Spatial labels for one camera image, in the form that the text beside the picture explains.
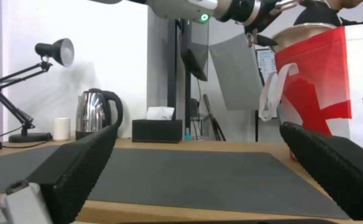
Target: person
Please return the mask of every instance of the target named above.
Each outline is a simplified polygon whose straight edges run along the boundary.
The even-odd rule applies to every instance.
[[[357,7],[363,0],[317,0],[310,4],[296,19],[294,25],[305,23],[327,23],[336,27],[363,24],[338,16],[341,9]]]

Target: kettle handle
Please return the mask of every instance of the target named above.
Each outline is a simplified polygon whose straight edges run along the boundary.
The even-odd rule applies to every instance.
[[[109,105],[109,101],[114,101],[116,108],[117,108],[117,113],[118,113],[118,119],[116,122],[116,126],[119,128],[121,126],[122,120],[123,120],[123,105],[122,105],[122,101],[121,99],[118,97],[118,95],[116,95],[113,92],[109,92],[109,91],[102,91],[102,94],[104,96],[104,99],[106,101],[106,105],[108,110],[110,111],[110,105]],[[108,124],[107,125],[111,125],[112,123],[112,119],[111,119],[111,112],[108,113]]]

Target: black desk mat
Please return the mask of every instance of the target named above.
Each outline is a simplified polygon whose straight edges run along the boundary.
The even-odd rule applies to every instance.
[[[58,146],[0,156],[0,193]],[[90,200],[310,217],[349,217],[268,153],[115,149]]]

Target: electric kettle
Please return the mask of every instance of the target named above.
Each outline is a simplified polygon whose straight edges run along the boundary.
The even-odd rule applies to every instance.
[[[112,124],[110,101],[114,101],[117,110],[115,125],[119,128],[123,119],[122,101],[113,92],[91,88],[82,93],[76,110],[76,140]]]

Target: black desk lamp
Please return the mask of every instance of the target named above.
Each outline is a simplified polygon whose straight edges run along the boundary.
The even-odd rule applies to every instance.
[[[58,40],[54,44],[37,44],[35,46],[35,52],[41,56],[41,63],[0,78],[0,101],[20,121],[22,128],[21,134],[12,135],[9,137],[9,142],[22,143],[48,141],[51,139],[51,135],[50,133],[28,134],[28,129],[35,128],[35,126],[32,124],[32,121],[34,119],[25,112],[16,108],[8,100],[8,98],[6,98],[2,94],[2,89],[14,85],[18,82],[25,81],[42,73],[48,72],[49,68],[52,66],[52,64],[48,62],[48,59],[50,57],[54,58],[60,65],[63,65],[64,67],[71,66],[72,62],[74,61],[74,46],[72,45],[71,40],[67,38]],[[41,71],[38,71],[31,75],[27,75],[23,78],[14,78],[18,75],[34,70],[36,68],[41,68]]]

